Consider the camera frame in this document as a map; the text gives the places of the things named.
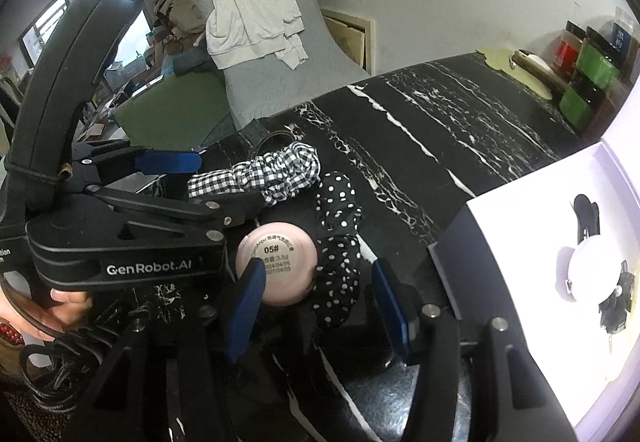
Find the white sweatshirt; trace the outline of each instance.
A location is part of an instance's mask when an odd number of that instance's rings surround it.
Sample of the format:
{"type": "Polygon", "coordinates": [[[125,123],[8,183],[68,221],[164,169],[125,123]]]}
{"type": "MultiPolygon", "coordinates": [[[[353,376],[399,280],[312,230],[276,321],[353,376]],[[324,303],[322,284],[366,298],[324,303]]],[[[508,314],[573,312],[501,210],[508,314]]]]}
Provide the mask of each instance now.
{"type": "Polygon", "coordinates": [[[207,49],[223,70],[276,54],[292,70],[308,59],[298,35],[305,29],[296,0],[213,0],[207,49]]]}

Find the finger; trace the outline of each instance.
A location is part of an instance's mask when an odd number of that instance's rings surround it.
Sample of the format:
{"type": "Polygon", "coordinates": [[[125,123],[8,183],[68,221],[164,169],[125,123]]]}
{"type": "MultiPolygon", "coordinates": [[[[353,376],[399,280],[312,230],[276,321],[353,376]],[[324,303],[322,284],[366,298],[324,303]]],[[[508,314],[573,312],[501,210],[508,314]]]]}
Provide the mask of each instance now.
{"type": "MultiPolygon", "coordinates": [[[[62,332],[62,325],[60,322],[42,308],[40,308],[36,303],[31,301],[29,298],[26,298],[20,293],[17,293],[12,290],[8,290],[11,292],[12,298],[18,307],[20,307],[25,313],[29,314],[33,319],[39,321],[44,326],[49,327],[52,330],[57,330],[58,332],[62,332]]],[[[6,303],[6,312],[3,312],[2,315],[8,316],[5,317],[9,324],[14,327],[18,332],[22,335],[30,335],[35,337],[36,339],[41,339],[43,341],[53,341],[53,338],[45,334],[44,332],[38,330],[36,327],[32,326],[28,321],[23,319],[17,311],[6,301],[4,295],[0,294],[2,300],[6,303]]]]}
{"type": "Polygon", "coordinates": [[[63,326],[75,326],[86,314],[86,312],[94,304],[93,299],[89,298],[84,303],[65,303],[57,307],[49,309],[49,313],[55,317],[63,326]]]}
{"type": "Polygon", "coordinates": [[[58,303],[85,303],[90,297],[87,292],[64,292],[51,289],[51,299],[58,303]]]}

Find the polka dot scrunchie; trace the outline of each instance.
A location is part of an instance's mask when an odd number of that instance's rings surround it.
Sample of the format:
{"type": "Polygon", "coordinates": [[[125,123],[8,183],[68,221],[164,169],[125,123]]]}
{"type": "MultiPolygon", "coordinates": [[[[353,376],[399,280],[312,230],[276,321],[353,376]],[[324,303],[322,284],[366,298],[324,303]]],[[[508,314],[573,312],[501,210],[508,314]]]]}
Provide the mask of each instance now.
{"type": "Polygon", "coordinates": [[[356,235],[362,209],[349,177],[335,171],[321,177],[316,200],[322,232],[311,303],[318,327],[331,329],[347,320],[360,295],[362,255],[356,235]]]}

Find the window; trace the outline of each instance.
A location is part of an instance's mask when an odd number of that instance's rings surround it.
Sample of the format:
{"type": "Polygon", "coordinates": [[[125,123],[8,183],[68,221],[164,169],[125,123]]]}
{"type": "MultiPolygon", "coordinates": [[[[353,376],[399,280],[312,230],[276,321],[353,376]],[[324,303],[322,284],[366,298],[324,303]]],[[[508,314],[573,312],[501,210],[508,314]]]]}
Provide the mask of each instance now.
{"type": "MultiPolygon", "coordinates": [[[[24,43],[24,47],[33,64],[38,62],[45,44],[49,41],[53,30],[55,30],[62,14],[68,7],[69,1],[55,0],[36,20],[33,26],[24,33],[22,43],[24,43]]],[[[121,61],[123,65],[126,65],[143,54],[148,46],[146,34],[149,32],[150,28],[146,22],[145,15],[140,12],[139,17],[131,25],[131,28],[120,43],[116,61],[121,61]]]]}

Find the wooden board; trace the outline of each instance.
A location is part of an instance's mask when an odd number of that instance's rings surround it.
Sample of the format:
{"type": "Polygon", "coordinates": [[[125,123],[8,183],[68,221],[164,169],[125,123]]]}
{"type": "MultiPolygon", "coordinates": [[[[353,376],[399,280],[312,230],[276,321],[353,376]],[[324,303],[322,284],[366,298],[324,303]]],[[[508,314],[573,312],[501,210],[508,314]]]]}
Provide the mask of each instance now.
{"type": "Polygon", "coordinates": [[[356,28],[364,33],[364,66],[367,73],[373,75],[374,60],[373,60],[373,40],[374,40],[374,22],[368,19],[362,19],[356,16],[348,14],[342,14],[341,12],[335,12],[326,8],[320,9],[322,15],[333,19],[334,21],[340,21],[351,28],[356,28]]]}
{"type": "Polygon", "coordinates": [[[353,62],[359,65],[359,67],[363,68],[365,48],[364,32],[357,28],[351,28],[329,17],[325,17],[324,22],[334,41],[340,46],[340,49],[353,62]]]}

